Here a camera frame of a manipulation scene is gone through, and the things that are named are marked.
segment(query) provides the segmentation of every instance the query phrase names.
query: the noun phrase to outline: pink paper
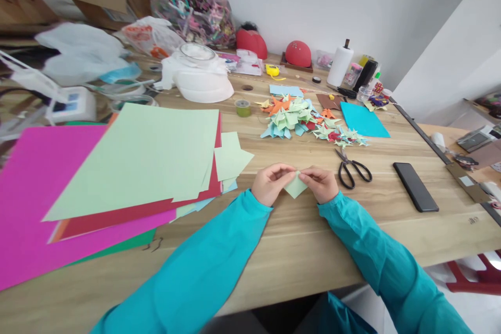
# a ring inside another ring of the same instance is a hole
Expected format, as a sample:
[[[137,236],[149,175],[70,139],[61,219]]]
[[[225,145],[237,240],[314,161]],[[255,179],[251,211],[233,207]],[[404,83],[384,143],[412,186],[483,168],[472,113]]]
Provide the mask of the pink paper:
[[[59,269],[176,218],[176,210],[47,244],[57,222],[41,222],[106,126],[26,129],[0,175],[0,291]]]

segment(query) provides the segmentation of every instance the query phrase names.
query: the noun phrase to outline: red stool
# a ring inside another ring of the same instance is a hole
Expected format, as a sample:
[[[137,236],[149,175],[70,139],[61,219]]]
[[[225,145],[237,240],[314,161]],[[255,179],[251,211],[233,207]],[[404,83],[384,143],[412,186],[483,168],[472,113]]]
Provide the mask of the red stool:
[[[501,252],[499,250],[497,250],[496,253],[499,257],[501,257]],[[501,270],[496,269],[484,254],[479,254],[478,256],[487,268],[486,270],[476,271],[479,281],[470,282],[463,275],[458,264],[455,261],[451,261],[448,262],[447,265],[456,277],[456,282],[446,283],[447,287],[451,292],[472,292],[488,295],[501,295]]]

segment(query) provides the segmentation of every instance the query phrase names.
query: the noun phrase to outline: teal sleeve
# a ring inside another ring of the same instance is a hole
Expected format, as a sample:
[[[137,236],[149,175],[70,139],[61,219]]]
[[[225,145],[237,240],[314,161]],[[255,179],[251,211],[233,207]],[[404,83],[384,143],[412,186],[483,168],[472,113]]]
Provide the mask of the teal sleeve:
[[[272,208],[250,189],[187,239],[93,333],[197,333],[232,293]]]
[[[318,208],[383,299],[398,333],[471,333],[411,253],[357,201],[340,192]]]

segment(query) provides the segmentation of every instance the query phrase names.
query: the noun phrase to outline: black phone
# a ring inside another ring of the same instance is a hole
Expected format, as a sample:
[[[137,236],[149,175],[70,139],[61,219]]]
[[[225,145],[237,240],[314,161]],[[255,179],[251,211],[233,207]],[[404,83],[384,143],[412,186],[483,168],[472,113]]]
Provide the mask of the black phone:
[[[420,212],[438,211],[438,206],[410,163],[394,163],[398,176]]]

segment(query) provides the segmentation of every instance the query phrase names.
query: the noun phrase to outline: green thread spool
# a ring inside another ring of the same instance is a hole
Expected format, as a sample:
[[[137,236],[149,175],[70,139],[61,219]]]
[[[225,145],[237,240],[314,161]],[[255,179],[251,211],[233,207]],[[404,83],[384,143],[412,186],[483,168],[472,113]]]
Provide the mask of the green thread spool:
[[[251,115],[251,103],[245,99],[235,101],[236,113],[240,117],[249,117]]]

